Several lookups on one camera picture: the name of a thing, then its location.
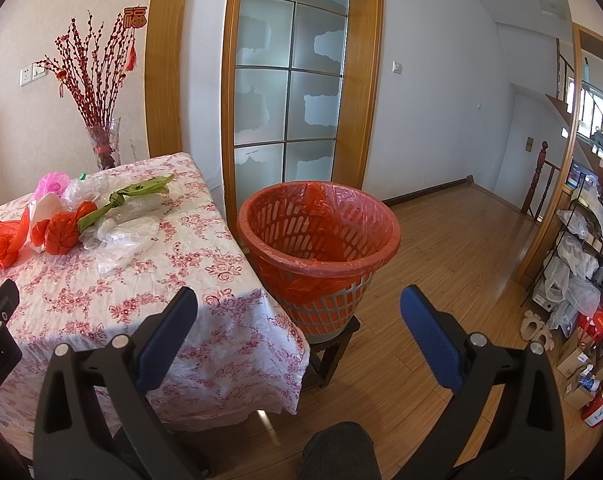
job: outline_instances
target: wooden floor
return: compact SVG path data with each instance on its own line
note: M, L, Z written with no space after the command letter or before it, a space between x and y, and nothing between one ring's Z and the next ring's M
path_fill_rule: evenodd
M296 416L258 412L237 426L182 435L210 455L216 479L294 480L310 437L341 420L366 428L383 478L393 477L450 399L400 318L399 294L406 285L417 283L467 332L481 331L502 346L525 346L519 335L525 291L510 276L536 226L467 185L395 206L393 211L401 222L401 249L376 274L358 307L361 330L331 384L302 394ZM553 363L556 357L555 348L550 353ZM558 372L555 376L563 391L566 380ZM500 393L500 388L493 389L460 462L477 452ZM603 430L589 428L567 405L563 413L568 475Z

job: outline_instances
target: vase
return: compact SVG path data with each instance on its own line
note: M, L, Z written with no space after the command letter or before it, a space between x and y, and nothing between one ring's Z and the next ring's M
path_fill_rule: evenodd
M113 119L104 124L86 127L100 170L109 170L120 164L119 122L119 119Z

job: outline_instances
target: wall switch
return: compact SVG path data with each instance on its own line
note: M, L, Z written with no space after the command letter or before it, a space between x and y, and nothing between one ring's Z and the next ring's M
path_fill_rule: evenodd
M19 73L19 86L24 86L33 80L33 65L23 68Z
M41 77L44 77L47 73L48 73L48 70L46 70L43 66L38 65L37 63L33 63L33 77L32 77L33 81L36 81L37 79L40 79Z

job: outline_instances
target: dark pants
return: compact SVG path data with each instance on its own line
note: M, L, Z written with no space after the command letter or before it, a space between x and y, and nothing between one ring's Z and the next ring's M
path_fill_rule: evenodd
M373 441L356 422L316 433L303 450L297 480L381 480Z

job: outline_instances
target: tablecloth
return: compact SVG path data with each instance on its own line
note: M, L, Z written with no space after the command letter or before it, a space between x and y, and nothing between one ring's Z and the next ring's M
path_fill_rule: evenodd
M0 423L33 430L56 345L90 349L134 333L184 285L197 294L199 313L162 387L149 393L159 417L203 430L254 410L295 413L308 344L248 265L192 158L179 153L108 171L127 184L170 173L176 178L155 213L159 233L129 265L100 276L92 252L81 247L64 256L24 248L15 266L0 270L0 285L10 278L19 288L8 328L23 354L0 388ZM0 220L19 219L29 198L0 206ZM115 427L107 393L98 394Z

